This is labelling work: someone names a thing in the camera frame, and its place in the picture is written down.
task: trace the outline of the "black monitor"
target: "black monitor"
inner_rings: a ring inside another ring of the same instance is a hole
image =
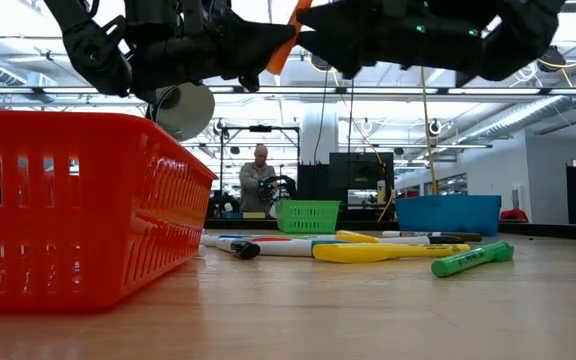
[[[389,192],[395,181],[394,154],[367,153],[331,153],[328,185],[336,189],[377,189],[377,182],[386,181]]]

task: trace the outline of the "ceiling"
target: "ceiling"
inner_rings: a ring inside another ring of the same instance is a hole
[[[233,9],[242,18],[249,21],[285,23],[293,11],[296,0],[232,0]],[[327,0],[315,0],[314,5],[326,3]],[[29,6],[32,0],[0,0],[0,64],[15,74],[24,77],[35,72],[43,74],[60,87],[87,87],[85,80],[74,71],[61,41],[57,23],[41,1],[36,2],[36,9]],[[101,0],[100,9],[95,20],[105,24],[117,15],[124,13],[123,0]],[[576,64],[576,13],[559,15],[559,29],[553,44],[565,54],[569,64]],[[308,86],[334,87],[350,86],[349,81],[342,80],[335,72],[330,73],[325,83],[326,74],[316,70],[309,62],[309,54],[296,47],[292,52],[280,77],[262,73],[260,81],[263,86]],[[576,66],[568,69],[573,77]],[[427,86],[452,87],[455,74],[443,69],[425,69]],[[565,84],[561,72],[544,73],[535,65],[530,65],[508,79],[493,83],[476,78],[468,87],[523,88],[523,87],[563,87]],[[236,81],[224,81],[220,78],[208,79],[211,86],[238,85]],[[396,64],[378,63],[377,66],[364,68],[355,78],[356,87],[408,87],[421,86],[421,69],[412,67],[401,70]],[[298,126],[304,117],[305,103],[321,103],[322,96],[294,94],[216,94],[217,108],[213,123],[196,139],[186,145],[195,156],[204,161],[211,169],[219,171],[219,143],[212,127],[219,120],[228,126],[249,126],[267,124],[273,126]],[[142,116],[143,104],[135,98],[118,99],[96,94],[82,95],[77,93],[60,94],[57,101],[47,106],[40,101],[29,101],[27,97],[0,95],[0,106],[12,108],[41,108],[56,111],[94,111],[121,112]],[[336,109],[339,118],[339,143],[348,142],[349,95],[329,96],[325,106]],[[358,127],[371,143],[377,144],[420,144],[425,143],[423,125],[424,106],[419,94],[410,97],[387,95],[357,96],[353,99],[353,118]],[[495,113],[515,103],[533,101],[528,97],[453,97],[450,99],[435,97],[428,103],[428,117],[437,119],[444,125],[445,134],[457,135],[478,124]],[[544,121],[544,128],[552,124]],[[353,130],[350,140],[361,143],[365,140],[359,131]],[[296,175],[297,149],[294,132],[273,132],[258,134],[241,132],[230,140],[231,145],[239,145],[239,154],[225,151],[224,183],[228,187],[238,183],[238,167],[252,159],[252,146],[247,144],[267,143],[270,149],[271,164],[283,164],[282,172],[289,176]],[[419,150],[409,149],[403,158],[416,159]]]

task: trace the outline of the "white wall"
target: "white wall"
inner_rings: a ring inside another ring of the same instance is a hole
[[[512,139],[492,142],[492,149],[470,149],[459,156],[456,163],[437,163],[437,179],[466,173],[468,194],[501,195],[501,208],[512,209],[512,190],[519,188],[519,203],[529,219],[531,216],[530,186],[524,131],[513,134]],[[398,189],[421,185],[431,181],[430,170],[417,170],[399,175]]]
[[[576,126],[528,136],[530,203],[537,224],[568,224],[566,164],[576,160]]]

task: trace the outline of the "man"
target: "man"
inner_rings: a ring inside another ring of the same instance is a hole
[[[268,205],[262,203],[259,197],[258,185],[260,180],[266,180],[275,176],[275,169],[266,165],[268,158],[268,148],[263,144],[255,148],[255,161],[246,163],[239,173],[241,183],[241,211],[242,212],[264,212],[268,213]]]

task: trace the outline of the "table surface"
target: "table surface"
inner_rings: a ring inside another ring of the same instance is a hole
[[[0,359],[576,360],[576,240],[499,239],[514,262],[445,279],[208,249],[106,314],[0,316]]]

